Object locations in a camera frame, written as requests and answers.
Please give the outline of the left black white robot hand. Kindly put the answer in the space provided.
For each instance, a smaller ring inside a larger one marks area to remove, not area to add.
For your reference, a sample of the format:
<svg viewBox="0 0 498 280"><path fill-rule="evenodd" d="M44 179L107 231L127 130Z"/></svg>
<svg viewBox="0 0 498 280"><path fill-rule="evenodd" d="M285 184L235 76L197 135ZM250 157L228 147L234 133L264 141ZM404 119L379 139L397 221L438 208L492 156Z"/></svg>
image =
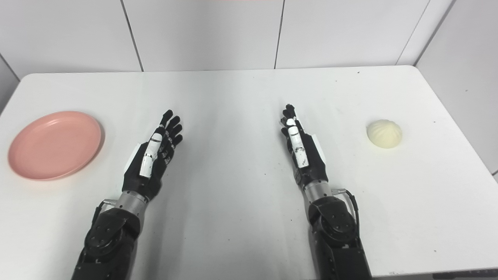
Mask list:
<svg viewBox="0 0 498 280"><path fill-rule="evenodd" d="M180 117L167 110L151 137L140 144L123 176L122 191L154 199L162 187L162 177L182 142Z"/></svg>

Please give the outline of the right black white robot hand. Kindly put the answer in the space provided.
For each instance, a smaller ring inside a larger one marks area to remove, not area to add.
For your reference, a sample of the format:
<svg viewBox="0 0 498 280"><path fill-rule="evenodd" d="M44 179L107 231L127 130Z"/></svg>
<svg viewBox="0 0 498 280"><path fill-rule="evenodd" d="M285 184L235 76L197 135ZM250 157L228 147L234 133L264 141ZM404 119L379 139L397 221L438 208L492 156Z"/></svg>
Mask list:
<svg viewBox="0 0 498 280"><path fill-rule="evenodd" d="M298 119L295 107L288 103L282 111L281 133L286 138L286 145L294 164L296 184L304 189L309 183L327 182L325 161L315 138L306 133Z"/></svg>

